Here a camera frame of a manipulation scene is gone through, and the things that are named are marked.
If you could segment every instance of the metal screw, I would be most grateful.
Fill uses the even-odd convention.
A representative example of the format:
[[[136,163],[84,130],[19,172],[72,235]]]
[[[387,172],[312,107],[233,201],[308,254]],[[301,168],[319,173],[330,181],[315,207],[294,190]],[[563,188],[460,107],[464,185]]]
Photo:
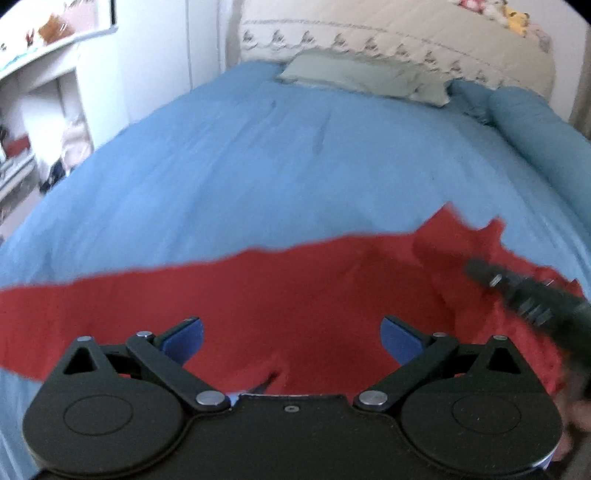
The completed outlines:
[[[388,396],[379,390],[366,390],[359,395],[359,401],[368,407],[379,407],[388,401]]]
[[[490,287],[496,287],[501,280],[503,280],[503,275],[501,275],[500,273],[498,275],[495,275],[495,277],[489,282]]]
[[[197,395],[195,400],[199,405],[203,405],[204,407],[217,407],[226,400],[226,396],[217,390],[206,390]]]

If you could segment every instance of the pillow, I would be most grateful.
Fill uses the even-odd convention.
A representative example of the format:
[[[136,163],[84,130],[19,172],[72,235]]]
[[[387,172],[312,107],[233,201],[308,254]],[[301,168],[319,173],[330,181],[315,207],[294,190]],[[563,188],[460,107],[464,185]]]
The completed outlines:
[[[278,78],[408,98],[435,106],[449,102],[446,91],[449,75],[398,60],[371,60],[361,54],[306,50],[296,56]]]
[[[532,92],[503,88],[488,101],[495,126],[591,232],[591,143]]]
[[[465,113],[475,118],[482,125],[492,123],[488,99],[493,90],[467,80],[453,80],[449,83],[447,92],[452,98],[452,101],[447,106],[448,110]]]
[[[290,61],[322,48],[411,61],[545,97],[554,82],[552,56],[534,42],[444,0],[245,0],[239,38],[245,61]]]

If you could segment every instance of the white wall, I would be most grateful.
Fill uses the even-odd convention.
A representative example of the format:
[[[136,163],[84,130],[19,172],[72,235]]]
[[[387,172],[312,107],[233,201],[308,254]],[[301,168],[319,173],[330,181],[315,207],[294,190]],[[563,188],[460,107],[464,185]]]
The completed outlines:
[[[117,2],[115,39],[132,122],[191,89],[186,9],[186,0]]]
[[[215,0],[188,0],[191,87],[210,82],[220,74],[218,55],[218,5]]]
[[[529,13],[552,38],[556,83],[550,105],[568,121],[583,66],[587,22],[563,0],[510,0],[509,5]]]

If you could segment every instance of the red towel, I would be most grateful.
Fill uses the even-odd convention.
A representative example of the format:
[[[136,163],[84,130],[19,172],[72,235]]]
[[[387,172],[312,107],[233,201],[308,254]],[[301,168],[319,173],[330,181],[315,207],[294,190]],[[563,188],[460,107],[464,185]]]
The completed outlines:
[[[470,281],[463,264],[479,256],[581,290],[503,249],[503,228],[494,220],[471,230],[445,208],[409,235],[347,236],[3,291],[0,365],[42,380],[80,335],[122,343],[138,330],[160,333],[200,316],[204,346],[186,368],[216,388],[247,390],[275,375],[272,394],[351,397],[397,367],[379,338],[382,318],[394,314],[425,333],[445,331],[466,343],[508,335],[554,393],[559,351],[507,313],[496,293]]]

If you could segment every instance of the blue duvet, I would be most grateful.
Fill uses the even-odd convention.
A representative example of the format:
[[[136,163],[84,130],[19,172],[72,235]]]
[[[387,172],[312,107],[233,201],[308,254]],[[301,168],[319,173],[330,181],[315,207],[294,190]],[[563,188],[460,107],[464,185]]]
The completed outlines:
[[[284,85],[280,71],[241,65],[99,149],[0,247],[0,287],[407,232],[452,202],[473,226],[502,217],[509,249],[578,278],[589,294],[582,215],[525,159],[531,151],[514,148],[522,122],[501,134],[513,120],[497,105],[504,90],[474,100],[458,84],[436,109]],[[507,98],[538,102],[522,92]],[[531,128],[523,135],[536,135]],[[0,386],[0,476],[26,478],[34,468],[18,426],[38,385],[0,372]]]

